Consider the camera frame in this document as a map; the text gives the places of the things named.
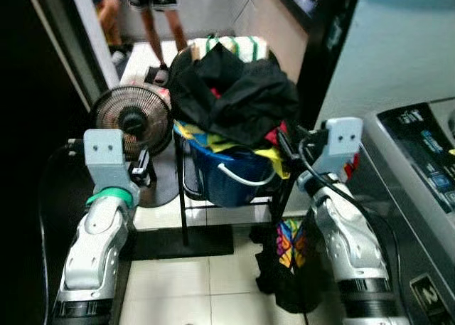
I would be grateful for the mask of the black slipper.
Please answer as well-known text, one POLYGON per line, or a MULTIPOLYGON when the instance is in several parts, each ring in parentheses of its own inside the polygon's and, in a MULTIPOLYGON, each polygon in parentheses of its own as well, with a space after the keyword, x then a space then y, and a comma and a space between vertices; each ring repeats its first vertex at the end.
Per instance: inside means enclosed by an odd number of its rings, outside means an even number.
POLYGON ((144 82, 157 87, 165 87, 168 82, 169 67, 167 65, 149 66, 146 71, 144 82))

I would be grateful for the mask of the grey top-load washing machine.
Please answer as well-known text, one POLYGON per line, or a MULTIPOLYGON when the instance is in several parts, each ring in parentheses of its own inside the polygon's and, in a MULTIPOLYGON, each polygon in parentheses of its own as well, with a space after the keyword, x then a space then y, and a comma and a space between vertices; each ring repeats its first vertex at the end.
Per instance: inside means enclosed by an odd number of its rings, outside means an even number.
POLYGON ((455 325, 451 134, 429 102, 371 111, 362 120, 350 188, 378 220, 391 286, 411 325, 455 325))

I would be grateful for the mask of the green white striped bag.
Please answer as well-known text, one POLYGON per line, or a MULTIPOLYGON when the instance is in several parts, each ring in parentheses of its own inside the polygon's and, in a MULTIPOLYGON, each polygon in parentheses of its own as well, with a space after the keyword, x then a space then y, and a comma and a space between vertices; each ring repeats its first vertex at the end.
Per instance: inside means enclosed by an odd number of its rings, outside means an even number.
POLYGON ((204 58, 216 45, 224 46, 245 63, 272 58, 269 44, 259 36, 209 36, 188 40, 188 49, 194 60, 204 58))

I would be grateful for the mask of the yellow green garment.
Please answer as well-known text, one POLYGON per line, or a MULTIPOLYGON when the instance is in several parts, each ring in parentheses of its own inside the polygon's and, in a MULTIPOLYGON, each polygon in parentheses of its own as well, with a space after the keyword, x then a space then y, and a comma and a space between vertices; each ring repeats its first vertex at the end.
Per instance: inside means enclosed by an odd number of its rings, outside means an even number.
POLYGON ((210 150, 218 155, 228 155, 228 150, 246 150, 250 151, 257 156, 266 157, 271 162, 272 168, 275 170, 276 175, 282 179, 289 179, 291 172, 283 162, 282 155, 275 146, 267 147, 266 149, 250 149, 249 147, 231 142, 224 139, 219 134, 207 133, 194 124, 185 123, 182 121, 175 121, 173 123, 173 130, 178 132, 180 136, 187 140, 193 140, 203 147, 203 149, 210 150))

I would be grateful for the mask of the black floor mat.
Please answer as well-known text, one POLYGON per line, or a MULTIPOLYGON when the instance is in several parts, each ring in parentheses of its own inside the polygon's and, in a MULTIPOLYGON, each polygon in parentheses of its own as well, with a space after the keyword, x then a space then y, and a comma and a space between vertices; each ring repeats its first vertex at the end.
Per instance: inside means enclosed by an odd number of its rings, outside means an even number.
POLYGON ((193 225, 136 232, 132 259, 162 260, 234 253, 231 225, 193 225))

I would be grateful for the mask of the person in black shorts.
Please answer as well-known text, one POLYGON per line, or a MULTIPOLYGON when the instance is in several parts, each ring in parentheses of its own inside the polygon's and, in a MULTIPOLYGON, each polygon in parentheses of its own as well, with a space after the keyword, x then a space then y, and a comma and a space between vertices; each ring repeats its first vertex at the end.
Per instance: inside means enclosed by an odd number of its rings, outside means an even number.
POLYGON ((159 59, 159 68, 168 69, 168 61, 164 58, 161 46, 161 38, 156 29, 154 12, 160 12, 165 16, 168 27, 175 41, 176 49, 182 51, 186 48, 186 34, 182 20, 178 13, 178 0, 127 0, 128 4, 139 11, 140 19, 145 30, 147 41, 154 55, 159 59))

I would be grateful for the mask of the blue plastic laundry basket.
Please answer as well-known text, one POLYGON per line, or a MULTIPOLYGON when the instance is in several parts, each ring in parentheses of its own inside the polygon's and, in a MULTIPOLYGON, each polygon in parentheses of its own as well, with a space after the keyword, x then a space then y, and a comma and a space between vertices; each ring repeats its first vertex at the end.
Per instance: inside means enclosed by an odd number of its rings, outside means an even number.
POLYGON ((246 205, 257 197, 261 189, 274 180, 282 179, 276 175, 266 157, 246 150, 228 150, 227 155, 215 154, 193 140, 185 140, 191 147, 200 192, 218 207, 246 205))

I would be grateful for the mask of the black clothes pile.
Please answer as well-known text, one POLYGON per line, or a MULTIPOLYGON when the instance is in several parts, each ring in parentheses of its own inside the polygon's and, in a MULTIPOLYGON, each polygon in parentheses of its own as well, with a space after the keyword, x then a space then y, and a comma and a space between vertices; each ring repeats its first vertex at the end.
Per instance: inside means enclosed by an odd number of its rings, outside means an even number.
POLYGON ((264 146, 300 110, 296 85, 276 61, 245 62, 221 43, 199 59, 190 48, 179 52, 165 87, 173 118, 242 146, 264 146))

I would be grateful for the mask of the person in blue shorts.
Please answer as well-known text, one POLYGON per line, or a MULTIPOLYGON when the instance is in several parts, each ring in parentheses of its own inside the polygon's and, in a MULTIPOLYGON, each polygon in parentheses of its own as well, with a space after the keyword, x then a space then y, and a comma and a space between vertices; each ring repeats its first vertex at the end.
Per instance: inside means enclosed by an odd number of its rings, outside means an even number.
POLYGON ((92 0, 101 29, 112 55, 112 62, 118 66, 127 60, 127 49, 122 42, 118 22, 122 0, 92 0))

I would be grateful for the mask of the black door post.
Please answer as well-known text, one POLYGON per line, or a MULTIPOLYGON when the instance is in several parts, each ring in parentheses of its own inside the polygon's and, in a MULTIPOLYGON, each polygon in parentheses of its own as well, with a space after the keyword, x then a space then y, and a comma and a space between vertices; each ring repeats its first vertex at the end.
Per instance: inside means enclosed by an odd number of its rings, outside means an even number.
POLYGON ((298 82, 298 121, 314 129, 319 114, 327 106, 328 88, 337 68, 358 0, 316 0, 306 27, 308 38, 298 82))

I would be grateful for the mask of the black metal basket stand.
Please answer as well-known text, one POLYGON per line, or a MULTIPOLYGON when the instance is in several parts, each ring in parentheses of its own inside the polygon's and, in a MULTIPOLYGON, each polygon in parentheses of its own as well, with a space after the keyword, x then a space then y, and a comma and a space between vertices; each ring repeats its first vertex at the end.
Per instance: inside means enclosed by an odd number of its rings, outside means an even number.
POLYGON ((288 159, 284 164, 291 172, 289 179, 274 180, 257 193, 253 201, 241 207, 225 208, 205 199, 200 192, 198 177, 191 159, 191 147, 183 137, 173 131, 178 169, 178 202, 181 227, 193 225, 256 225, 279 220, 285 211, 287 199, 300 169, 292 168, 288 159))

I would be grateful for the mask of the round standing electric fan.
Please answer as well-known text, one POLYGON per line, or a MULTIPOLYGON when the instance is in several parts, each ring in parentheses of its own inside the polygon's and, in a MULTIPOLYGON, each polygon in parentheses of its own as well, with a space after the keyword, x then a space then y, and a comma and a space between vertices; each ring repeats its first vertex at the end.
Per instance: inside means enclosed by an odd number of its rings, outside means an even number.
POLYGON ((124 132, 124 156, 129 165, 140 149, 148 149, 153 156, 156 185, 139 186, 139 207, 162 207, 178 197, 173 118, 170 104, 160 89, 146 84, 118 85, 101 94, 89 117, 92 129, 124 132))

